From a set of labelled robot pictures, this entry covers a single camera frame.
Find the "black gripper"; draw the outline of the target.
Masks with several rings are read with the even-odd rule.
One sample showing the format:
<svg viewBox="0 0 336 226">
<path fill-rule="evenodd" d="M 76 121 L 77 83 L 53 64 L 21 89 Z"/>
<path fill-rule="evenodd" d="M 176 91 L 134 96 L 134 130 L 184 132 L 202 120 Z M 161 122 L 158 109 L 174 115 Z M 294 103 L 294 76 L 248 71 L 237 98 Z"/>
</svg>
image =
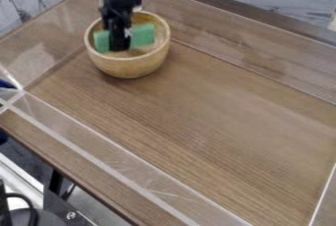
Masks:
<svg viewBox="0 0 336 226">
<path fill-rule="evenodd" d="M 133 9 L 140 6 L 141 0 L 102 0 L 100 13 L 104 23 L 108 23 L 110 50 L 113 52 L 128 50 L 130 41 L 129 19 L 114 17 L 129 16 Z"/>
</svg>

